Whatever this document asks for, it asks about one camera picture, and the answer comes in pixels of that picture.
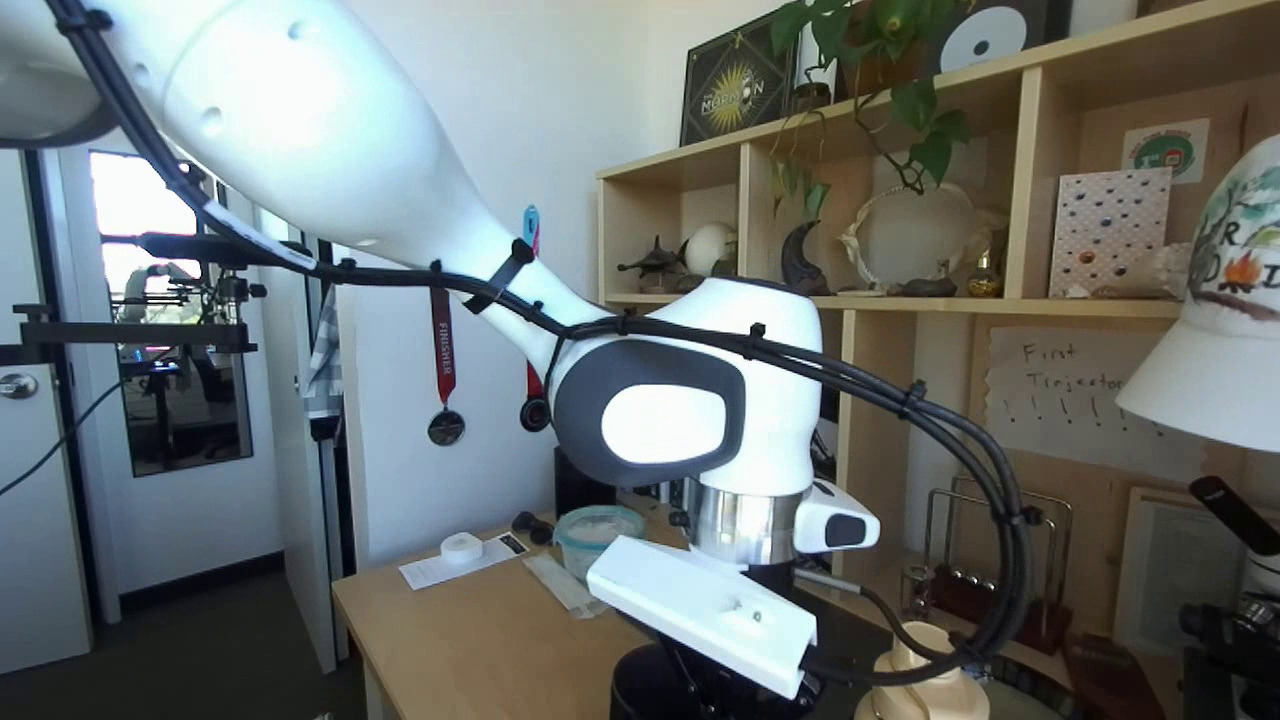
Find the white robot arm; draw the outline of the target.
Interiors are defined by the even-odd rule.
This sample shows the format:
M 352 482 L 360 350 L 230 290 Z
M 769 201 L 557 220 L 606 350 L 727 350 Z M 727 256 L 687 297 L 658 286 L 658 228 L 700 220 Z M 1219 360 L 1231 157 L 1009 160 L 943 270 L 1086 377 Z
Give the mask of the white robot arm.
M 869 549 L 879 522 L 807 465 L 807 297 L 711 277 L 642 322 L 598 308 L 485 204 L 344 0 L 0 0 L 0 38 L 7 145 L 120 129 L 155 164 L 194 157 L 303 231 L 459 290 L 540 370 L 551 434 L 590 475 L 691 475 L 749 504 L 740 539 L 613 539 L 590 594 L 785 703 L 811 689 L 817 618 L 751 574 Z

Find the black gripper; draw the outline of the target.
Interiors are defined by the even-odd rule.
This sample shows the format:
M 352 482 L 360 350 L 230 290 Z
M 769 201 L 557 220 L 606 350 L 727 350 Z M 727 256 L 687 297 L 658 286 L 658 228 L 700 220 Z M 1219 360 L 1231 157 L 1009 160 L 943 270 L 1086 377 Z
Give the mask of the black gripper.
M 613 669 L 610 720 L 806 720 L 817 700 L 811 680 L 785 700 L 687 650 L 643 643 Z

